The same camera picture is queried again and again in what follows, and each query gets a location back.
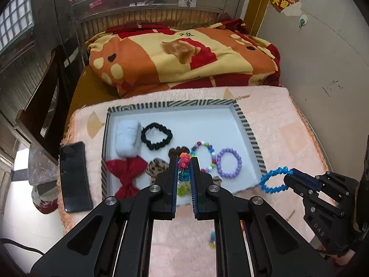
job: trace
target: black scrunchie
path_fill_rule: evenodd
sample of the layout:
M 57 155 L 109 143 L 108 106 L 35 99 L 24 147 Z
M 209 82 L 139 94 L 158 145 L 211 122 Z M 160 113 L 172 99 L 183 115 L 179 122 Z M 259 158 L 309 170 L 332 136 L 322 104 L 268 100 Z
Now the black scrunchie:
M 167 135 L 167 138 L 163 139 L 161 142 L 157 142 L 153 144 L 151 141 L 149 141 L 146 138 L 146 132 L 149 129 L 156 128 L 159 131 L 165 133 Z M 146 146 L 152 151 L 152 150 L 159 150 L 160 148 L 163 148 L 165 145 L 169 144 L 170 141 L 173 138 L 173 134 L 171 130 L 167 129 L 167 127 L 160 125 L 158 123 L 151 123 L 150 125 L 147 125 L 142 131 L 141 131 L 141 140 L 143 143 L 146 144 Z

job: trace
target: black phone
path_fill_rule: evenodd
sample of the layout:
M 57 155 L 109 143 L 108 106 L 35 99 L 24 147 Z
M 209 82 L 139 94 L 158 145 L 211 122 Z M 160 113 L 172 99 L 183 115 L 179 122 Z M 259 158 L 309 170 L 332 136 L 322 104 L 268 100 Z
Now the black phone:
M 66 212 L 93 208 L 83 142 L 60 148 L 60 184 Z

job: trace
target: metal screw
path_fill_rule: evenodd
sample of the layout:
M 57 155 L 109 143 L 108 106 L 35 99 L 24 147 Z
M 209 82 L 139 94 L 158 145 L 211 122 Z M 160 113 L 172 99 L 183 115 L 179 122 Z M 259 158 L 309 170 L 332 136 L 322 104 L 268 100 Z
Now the metal screw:
M 264 202 L 263 198 L 255 196 L 252 198 L 252 203 L 256 204 L 256 205 L 262 205 Z
M 107 197 L 105 199 L 105 204 L 106 205 L 114 205 L 115 203 L 117 203 L 117 198 L 114 197 L 114 196 L 111 196 L 111 197 Z
M 220 187 L 215 185 L 215 184 L 212 184 L 209 186 L 209 190 L 212 192 L 212 193 L 216 193 L 216 192 L 219 192 L 220 190 Z
M 160 186 L 158 186 L 157 184 L 153 184 L 152 186 L 149 187 L 149 190 L 152 193 L 157 193 L 160 190 Z

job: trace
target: red bow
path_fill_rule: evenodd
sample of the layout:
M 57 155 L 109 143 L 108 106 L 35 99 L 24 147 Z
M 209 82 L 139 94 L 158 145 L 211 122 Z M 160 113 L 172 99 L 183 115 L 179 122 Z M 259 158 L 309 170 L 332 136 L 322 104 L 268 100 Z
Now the red bow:
M 115 159 L 106 162 L 109 172 L 115 175 L 122 183 L 121 188 L 115 193 L 118 199 L 135 196 L 139 189 L 133 185 L 133 179 L 141 175 L 146 169 L 147 162 L 140 156 L 127 158 L 126 161 Z

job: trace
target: pink sticker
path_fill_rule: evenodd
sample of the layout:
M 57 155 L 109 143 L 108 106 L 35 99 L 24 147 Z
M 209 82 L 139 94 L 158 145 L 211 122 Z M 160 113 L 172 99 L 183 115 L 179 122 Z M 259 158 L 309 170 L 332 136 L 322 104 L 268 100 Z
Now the pink sticker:
M 89 5 L 90 5 L 90 8 L 93 8 L 93 7 L 95 7 L 97 5 L 100 5 L 100 4 L 101 4 L 101 0 L 96 0 L 96 1 L 94 1 L 92 3 L 90 3 Z

